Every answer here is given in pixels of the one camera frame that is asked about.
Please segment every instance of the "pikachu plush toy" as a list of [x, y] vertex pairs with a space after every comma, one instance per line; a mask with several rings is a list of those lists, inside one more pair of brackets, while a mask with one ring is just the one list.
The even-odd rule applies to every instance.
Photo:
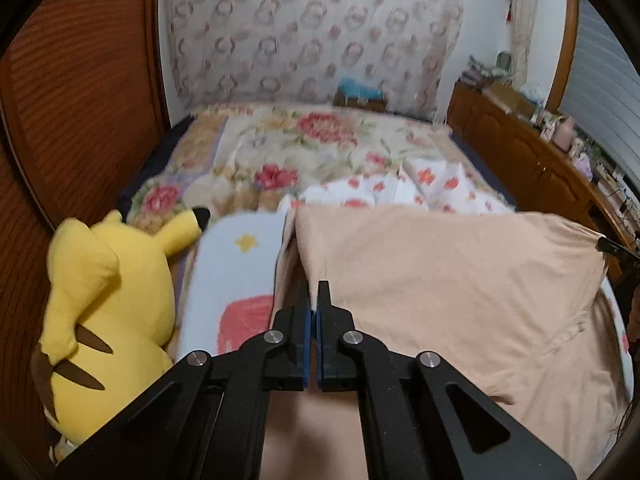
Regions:
[[47, 255], [51, 282], [31, 373], [50, 423], [79, 446], [171, 366], [175, 322], [167, 257], [197, 240], [206, 208], [151, 236], [117, 211], [87, 227], [67, 219]]

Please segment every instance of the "floral blanket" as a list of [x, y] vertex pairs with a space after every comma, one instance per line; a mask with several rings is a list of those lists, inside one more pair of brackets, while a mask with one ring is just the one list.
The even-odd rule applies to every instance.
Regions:
[[[353, 108], [208, 107], [196, 113], [164, 171], [135, 194], [127, 222], [154, 233], [194, 206], [208, 207], [212, 221], [240, 210], [275, 211], [287, 193], [357, 174], [397, 174], [406, 158], [461, 162], [478, 189], [495, 195], [449, 133], [448, 126]], [[175, 284], [178, 292], [188, 286], [184, 269], [173, 269], [184, 281]]]

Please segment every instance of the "yellow star print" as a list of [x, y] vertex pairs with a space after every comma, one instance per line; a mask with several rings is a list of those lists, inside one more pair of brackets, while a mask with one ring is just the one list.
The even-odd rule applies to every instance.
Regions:
[[244, 233], [240, 238], [234, 240], [241, 252], [247, 254], [251, 249], [258, 246], [258, 240], [253, 235]]

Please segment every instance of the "wooden dresser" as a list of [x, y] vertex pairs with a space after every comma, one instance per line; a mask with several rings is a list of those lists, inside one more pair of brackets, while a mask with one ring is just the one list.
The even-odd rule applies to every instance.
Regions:
[[[456, 83], [447, 122], [484, 159], [520, 210], [562, 215], [633, 248], [633, 237], [606, 197], [565, 153], [540, 140], [529, 123], [461, 82]], [[617, 261], [610, 261], [609, 278], [621, 275]]]

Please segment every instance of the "peach blanket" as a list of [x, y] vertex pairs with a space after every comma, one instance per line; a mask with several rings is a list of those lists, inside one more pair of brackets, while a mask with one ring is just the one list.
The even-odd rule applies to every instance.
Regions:
[[[358, 329], [403, 354], [439, 352], [578, 479], [600, 463], [626, 408], [612, 317], [598, 292], [598, 236], [537, 213], [307, 205], [295, 216], [313, 298], [318, 280], [328, 280], [333, 303], [351, 310]], [[276, 288], [286, 267], [281, 261]], [[274, 395], [261, 478], [366, 479], [355, 396]]]

